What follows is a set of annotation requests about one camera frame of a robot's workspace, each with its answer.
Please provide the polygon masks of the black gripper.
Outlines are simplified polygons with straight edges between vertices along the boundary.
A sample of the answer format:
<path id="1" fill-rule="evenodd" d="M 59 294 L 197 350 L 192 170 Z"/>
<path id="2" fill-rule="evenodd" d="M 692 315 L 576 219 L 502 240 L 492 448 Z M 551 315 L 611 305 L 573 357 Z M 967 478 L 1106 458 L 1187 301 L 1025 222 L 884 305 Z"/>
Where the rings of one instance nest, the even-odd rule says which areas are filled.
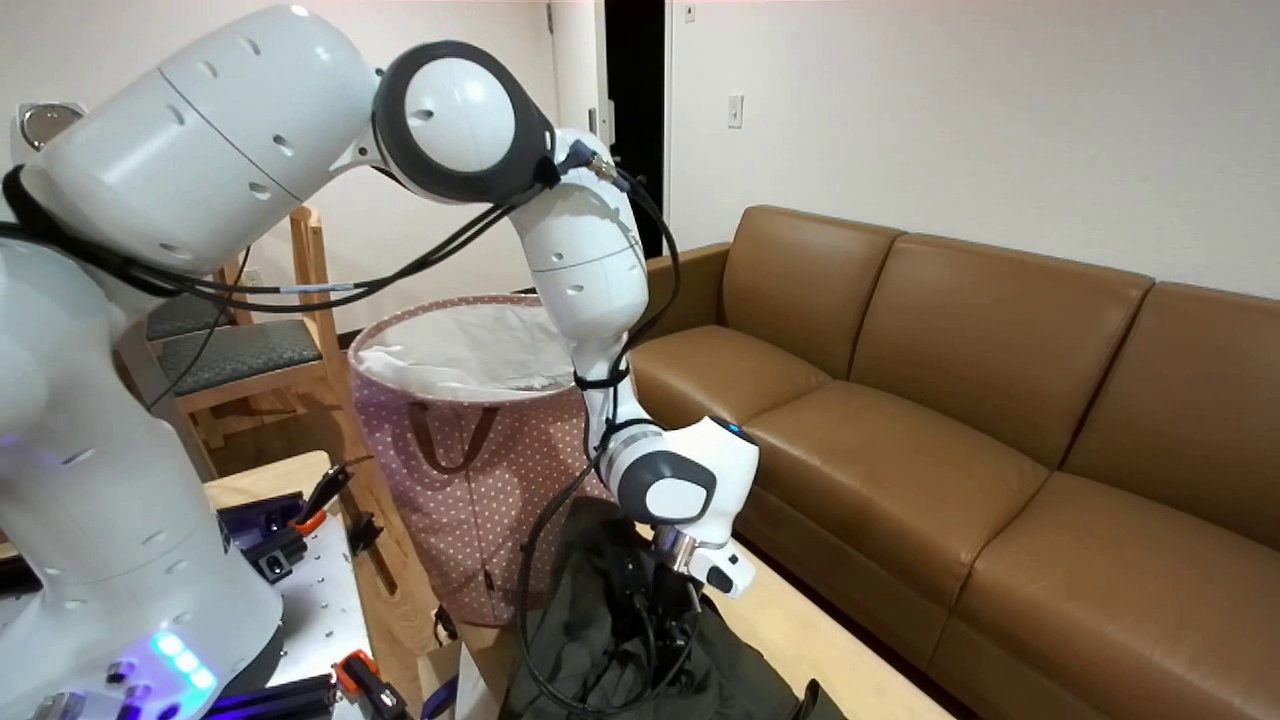
<path id="1" fill-rule="evenodd" d="M 718 588 L 719 595 L 745 595 L 758 578 L 758 562 L 745 556 L 735 540 L 703 544 L 689 533 L 662 529 L 655 549 L 677 573 Z"/>

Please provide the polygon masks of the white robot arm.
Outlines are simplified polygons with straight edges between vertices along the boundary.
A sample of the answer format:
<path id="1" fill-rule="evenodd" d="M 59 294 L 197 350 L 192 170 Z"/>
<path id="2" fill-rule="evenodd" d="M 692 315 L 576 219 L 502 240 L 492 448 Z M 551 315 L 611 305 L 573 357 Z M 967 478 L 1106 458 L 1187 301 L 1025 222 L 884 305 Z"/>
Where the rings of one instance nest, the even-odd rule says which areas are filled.
<path id="1" fill-rule="evenodd" d="M 162 58 L 4 170 L 0 505 L 36 588 L 4 609 L 0 720 L 205 720 L 273 651 L 284 598 L 241 551 L 170 418 L 116 367 L 174 301 L 217 336 L 223 261 L 348 169 L 467 203 L 523 244 L 573 342 L 589 454 L 677 573 L 754 583 L 731 521 L 758 448 L 663 431 L 627 378 L 650 305 L 634 186 L 465 39 L 375 68 L 326 16 L 260 7 Z"/>

